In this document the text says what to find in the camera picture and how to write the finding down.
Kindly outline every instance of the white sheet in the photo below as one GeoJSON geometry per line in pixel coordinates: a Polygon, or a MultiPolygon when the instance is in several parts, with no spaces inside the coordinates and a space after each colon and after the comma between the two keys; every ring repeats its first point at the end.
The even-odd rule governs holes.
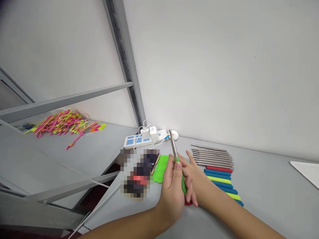
{"type": "Polygon", "coordinates": [[[295,161],[290,161],[290,164],[319,189],[319,164],[295,161]]]}

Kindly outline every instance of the green silicone mat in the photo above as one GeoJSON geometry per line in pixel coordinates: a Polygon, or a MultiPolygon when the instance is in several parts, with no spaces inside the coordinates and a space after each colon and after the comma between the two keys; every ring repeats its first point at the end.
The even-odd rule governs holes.
{"type": "Polygon", "coordinates": [[[157,167],[153,173],[154,182],[158,182],[158,183],[163,182],[163,175],[166,169],[168,159],[169,159],[168,155],[161,155],[161,157],[159,158],[159,162],[157,163],[157,167]]]}

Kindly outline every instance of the finger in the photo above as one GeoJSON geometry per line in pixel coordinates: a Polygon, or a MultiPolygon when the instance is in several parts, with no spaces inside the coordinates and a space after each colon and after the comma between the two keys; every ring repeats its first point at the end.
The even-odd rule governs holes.
{"type": "Polygon", "coordinates": [[[196,165],[196,162],[195,162],[192,154],[188,150],[186,150],[186,153],[187,153],[187,156],[189,157],[190,164],[196,165]]]}
{"type": "Polygon", "coordinates": [[[186,202],[190,202],[192,195],[193,195],[193,192],[194,192],[193,185],[190,184],[190,187],[187,188],[187,192],[186,192],[186,196],[185,196],[186,202]]]}
{"type": "Polygon", "coordinates": [[[179,153],[178,153],[178,157],[179,157],[179,161],[181,162],[183,167],[187,167],[189,165],[187,160],[183,156],[181,156],[179,153]]]}
{"type": "Polygon", "coordinates": [[[175,167],[173,170],[173,179],[171,184],[171,186],[174,187],[175,190],[177,189],[182,190],[182,177],[183,177],[182,164],[177,161],[175,163],[175,167]]]}
{"type": "Polygon", "coordinates": [[[197,202],[197,197],[196,197],[196,194],[195,192],[193,191],[193,194],[192,194],[192,203],[195,207],[198,207],[198,202],[197,202]]]}
{"type": "Polygon", "coordinates": [[[185,185],[187,188],[190,188],[191,183],[192,183],[192,177],[184,177],[185,179],[185,185]]]}
{"type": "Polygon", "coordinates": [[[172,178],[173,178],[173,170],[174,170],[174,156],[169,155],[169,159],[166,165],[166,169],[163,175],[163,187],[170,188],[172,184],[172,178]]]}
{"type": "Polygon", "coordinates": [[[187,177],[187,178],[189,177],[191,180],[193,180],[193,174],[192,174],[192,171],[190,168],[188,168],[188,167],[183,168],[183,175],[185,177],[187,177]]]}

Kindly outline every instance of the white power strip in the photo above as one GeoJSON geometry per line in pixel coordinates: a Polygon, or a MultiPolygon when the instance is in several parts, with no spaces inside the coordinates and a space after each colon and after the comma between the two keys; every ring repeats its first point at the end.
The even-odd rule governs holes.
{"type": "MultiPolygon", "coordinates": [[[[159,130],[159,131],[157,131],[157,133],[158,133],[159,136],[158,136],[155,144],[156,143],[160,143],[161,141],[163,141],[163,139],[165,139],[165,137],[168,135],[165,129],[159,130]]],[[[152,145],[154,143],[154,141],[152,141],[151,138],[142,139],[142,135],[139,136],[139,134],[137,134],[137,135],[127,136],[125,138],[124,148],[125,149],[133,148],[134,144],[135,144],[135,141],[137,141],[135,147],[141,147],[141,146],[145,146],[145,145],[152,145]]]]}

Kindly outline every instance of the colorful foam sleeve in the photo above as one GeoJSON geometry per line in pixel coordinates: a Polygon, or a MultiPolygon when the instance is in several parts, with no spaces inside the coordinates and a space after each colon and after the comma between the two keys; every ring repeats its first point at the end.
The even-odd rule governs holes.
{"type": "Polygon", "coordinates": [[[233,172],[231,169],[218,168],[218,167],[213,167],[213,166],[206,166],[206,169],[222,171],[222,172],[228,172],[228,173],[232,173],[233,172]]]}
{"type": "Polygon", "coordinates": [[[231,184],[215,182],[215,181],[212,181],[212,183],[214,183],[216,186],[221,186],[221,187],[224,187],[224,188],[230,188],[230,189],[234,188],[231,184]]]}
{"type": "Polygon", "coordinates": [[[239,200],[235,200],[235,201],[238,202],[238,204],[239,204],[240,206],[244,206],[244,204],[243,204],[242,201],[239,201],[239,200]]]}
{"type": "Polygon", "coordinates": [[[225,187],[221,187],[221,186],[218,186],[221,190],[223,190],[225,193],[231,193],[231,194],[236,194],[238,195],[238,192],[237,190],[235,189],[230,189],[230,188],[225,188],[225,187]]]}
{"type": "Polygon", "coordinates": [[[215,178],[223,178],[223,179],[228,179],[231,180],[231,177],[226,176],[226,175],[221,175],[221,174],[212,174],[208,172],[204,172],[207,176],[215,177],[215,178]]]}
{"type": "Polygon", "coordinates": [[[211,177],[211,176],[207,176],[209,178],[209,180],[211,181],[215,181],[215,182],[220,182],[220,183],[227,183],[227,184],[232,184],[232,182],[228,179],[221,179],[221,178],[216,178],[216,177],[211,177]]]}
{"type": "Polygon", "coordinates": [[[207,173],[215,173],[215,174],[220,174],[220,175],[225,175],[225,176],[231,176],[231,173],[223,172],[223,171],[217,171],[217,170],[210,170],[210,169],[204,169],[204,172],[207,173]]]}
{"type": "Polygon", "coordinates": [[[241,200],[240,196],[238,196],[238,195],[236,195],[236,194],[230,194],[230,193],[227,193],[227,194],[228,194],[228,196],[230,196],[232,199],[235,199],[235,200],[238,200],[238,201],[241,200]]]}

